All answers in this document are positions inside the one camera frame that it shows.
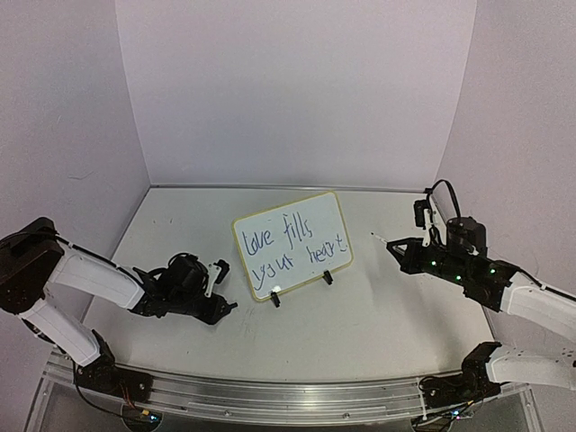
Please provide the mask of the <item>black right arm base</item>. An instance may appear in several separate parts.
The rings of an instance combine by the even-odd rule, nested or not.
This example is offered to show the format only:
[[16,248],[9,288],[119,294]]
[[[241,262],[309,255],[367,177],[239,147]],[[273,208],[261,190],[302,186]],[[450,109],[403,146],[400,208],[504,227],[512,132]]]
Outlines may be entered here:
[[483,401],[500,394],[500,384],[491,382],[486,366],[500,342],[480,343],[461,364],[461,371],[445,376],[429,375],[418,382],[429,409]]

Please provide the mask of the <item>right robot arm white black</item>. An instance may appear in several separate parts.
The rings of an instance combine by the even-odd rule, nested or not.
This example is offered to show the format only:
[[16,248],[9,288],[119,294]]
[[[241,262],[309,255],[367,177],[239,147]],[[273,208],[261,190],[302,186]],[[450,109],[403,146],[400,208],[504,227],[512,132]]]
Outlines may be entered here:
[[[423,238],[387,243],[407,275],[432,275],[463,289],[463,295],[492,311],[529,320],[570,341],[575,339],[575,297],[543,283],[517,265],[487,256],[486,229],[472,217],[452,218],[446,241],[437,227],[417,217]],[[482,401],[505,383],[575,388],[575,354],[530,354],[500,342],[482,342],[462,361],[459,373],[427,376],[418,383],[429,408]]]

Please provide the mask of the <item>white marker pen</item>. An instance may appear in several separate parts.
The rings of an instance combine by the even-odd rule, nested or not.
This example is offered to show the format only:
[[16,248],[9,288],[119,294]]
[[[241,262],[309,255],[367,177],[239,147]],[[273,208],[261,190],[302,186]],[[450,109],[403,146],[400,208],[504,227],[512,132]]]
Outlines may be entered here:
[[382,237],[382,236],[380,236],[374,232],[371,232],[371,235],[372,235],[372,237],[377,239],[379,242],[383,243],[385,246],[388,245],[388,241],[384,237]]

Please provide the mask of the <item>yellow framed small whiteboard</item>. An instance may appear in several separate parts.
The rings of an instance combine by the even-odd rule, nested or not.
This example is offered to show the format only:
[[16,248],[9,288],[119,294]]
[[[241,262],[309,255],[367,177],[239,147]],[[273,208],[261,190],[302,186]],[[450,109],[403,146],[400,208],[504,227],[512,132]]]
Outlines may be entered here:
[[237,218],[231,227],[258,302],[333,275],[354,261],[340,201],[332,191]]

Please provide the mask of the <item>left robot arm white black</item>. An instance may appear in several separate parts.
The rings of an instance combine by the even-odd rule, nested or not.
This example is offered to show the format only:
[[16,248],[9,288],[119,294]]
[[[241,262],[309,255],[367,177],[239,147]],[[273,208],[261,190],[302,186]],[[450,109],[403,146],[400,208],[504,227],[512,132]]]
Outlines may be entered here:
[[64,311],[52,288],[89,294],[146,318],[183,315],[213,326],[238,306],[214,291],[229,270],[224,260],[205,265],[190,253],[149,271],[128,268],[62,238],[51,219],[40,217],[1,240],[1,309],[85,368],[99,390],[111,392],[122,379],[112,350]]

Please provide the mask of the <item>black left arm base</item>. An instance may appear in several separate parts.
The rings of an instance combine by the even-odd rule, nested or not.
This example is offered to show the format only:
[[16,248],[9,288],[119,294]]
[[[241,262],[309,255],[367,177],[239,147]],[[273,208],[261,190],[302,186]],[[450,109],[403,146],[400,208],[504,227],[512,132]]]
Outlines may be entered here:
[[122,397],[126,402],[146,402],[151,394],[152,376],[118,366],[108,344],[95,330],[93,334],[99,356],[92,363],[76,368],[75,384],[101,394]]

